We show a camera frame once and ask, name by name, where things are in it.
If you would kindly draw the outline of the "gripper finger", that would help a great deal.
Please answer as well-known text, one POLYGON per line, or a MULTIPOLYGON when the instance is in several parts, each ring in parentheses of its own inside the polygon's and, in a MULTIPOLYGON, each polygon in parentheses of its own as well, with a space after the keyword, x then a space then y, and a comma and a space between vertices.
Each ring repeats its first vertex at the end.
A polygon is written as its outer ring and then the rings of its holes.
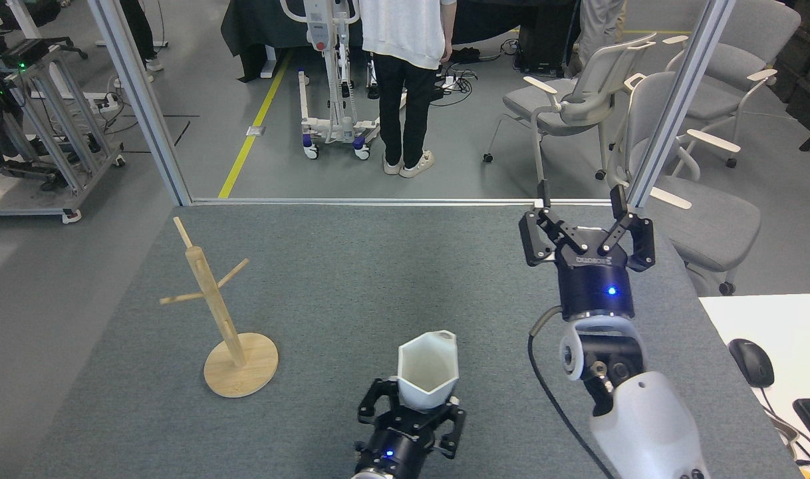
POLYGON ((403 421, 402 404, 399 398, 397 378, 374 379, 374 382, 372 382, 358 406, 358 421, 362 424, 371 424, 371 422, 374 421, 376 418, 376 403, 381 397, 388 398, 390 407, 388 412, 392 414, 392 418, 388 418, 387 421, 396 426, 401 425, 403 421))
POLYGON ((433 448, 441 452, 448 460, 453 460, 460 446, 467 412, 460 406, 459 398, 455 395, 450 395, 444 404, 436 407, 435 413, 435 418, 432 419, 433 430, 437 430, 440 426, 445 424, 445 422, 450 422, 452 429, 451 431, 439 434, 433 443, 433 448))
POLYGON ((518 226, 526 261, 531 267, 554 261, 551 259, 553 249, 539 236, 540 231, 544 231, 557 246, 556 251, 560 246, 568 245, 575 253, 582 254, 582 243, 576 239, 573 226, 559 219, 545 200, 535 200, 532 208, 521 217, 518 226))
POLYGON ((612 215, 616 222, 608 231, 606 239, 599 245, 599 255, 611 254, 617 248, 620 238, 630 231, 633 240, 633 252, 628 257, 628 267, 636 272, 642 272, 655 264, 654 227, 652 220, 640 218, 636 213, 630 212, 624 186, 615 185, 610 191, 612 215))

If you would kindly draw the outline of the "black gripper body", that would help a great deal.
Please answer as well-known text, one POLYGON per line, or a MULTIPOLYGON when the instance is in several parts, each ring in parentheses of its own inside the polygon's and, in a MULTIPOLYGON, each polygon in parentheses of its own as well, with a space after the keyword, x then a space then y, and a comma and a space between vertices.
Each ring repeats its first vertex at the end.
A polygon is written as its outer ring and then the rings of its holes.
POLYGON ((402 424, 387 421, 386 412, 374 419, 371 439, 357 442, 356 478, 417 478, 436 439, 428 413, 403 412, 402 424))
POLYGON ((597 248, 606 239, 600 228, 573 228, 556 249, 558 288, 564 321, 592 313, 635 316, 627 254, 619 245, 606 255, 597 248))

